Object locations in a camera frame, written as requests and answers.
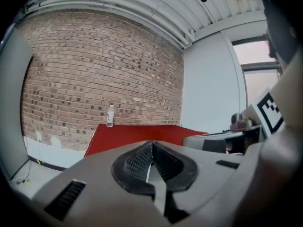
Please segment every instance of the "white wall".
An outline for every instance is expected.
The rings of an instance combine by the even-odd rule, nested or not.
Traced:
[[[0,161],[11,178],[27,161],[20,123],[20,100],[24,76],[33,49],[11,26],[0,47]]]
[[[52,138],[51,145],[40,143],[25,136],[23,136],[23,139],[27,154],[30,157],[54,166],[69,168],[83,159],[85,154],[85,151],[62,148],[60,140],[56,137]]]
[[[221,132],[245,108],[244,77],[228,38],[219,32],[184,51],[182,127]]]

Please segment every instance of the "red tabletop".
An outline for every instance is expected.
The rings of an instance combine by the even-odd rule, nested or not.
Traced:
[[[114,125],[99,124],[84,157],[145,140],[166,141],[182,146],[185,137],[206,132],[189,130],[176,125]]]

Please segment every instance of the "vent slot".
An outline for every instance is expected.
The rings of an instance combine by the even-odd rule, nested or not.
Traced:
[[[45,208],[45,211],[54,218],[62,221],[85,186],[86,183],[73,180],[62,193]]]
[[[155,188],[146,182],[151,163],[156,166],[169,192],[187,190],[198,175],[195,161],[150,140],[120,155],[112,165],[112,176],[126,191],[154,198]]]
[[[225,166],[225,167],[229,167],[229,168],[233,168],[233,169],[237,169],[240,165],[239,163],[234,163],[234,162],[224,161],[224,160],[219,160],[216,162],[216,164]]]

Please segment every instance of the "ceiling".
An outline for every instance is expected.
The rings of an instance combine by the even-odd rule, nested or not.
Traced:
[[[24,17],[63,8],[120,14],[181,48],[223,29],[265,20],[260,0],[29,0],[22,11]]]

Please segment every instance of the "floor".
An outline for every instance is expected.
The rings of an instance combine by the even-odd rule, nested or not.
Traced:
[[[28,175],[28,178],[24,183],[22,183],[22,180],[25,179],[25,177],[28,174],[29,168],[30,168],[30,173]],[[9,184],[13,189],[23,193],[24,195],[32,199],[35,193],[44,184],[46,184],[48,181],[50,181],[60,173],[61,171],[56,171],[48,167],[41,166],[36,162],[28,161],[18,171],[12,182],[10,182]]]

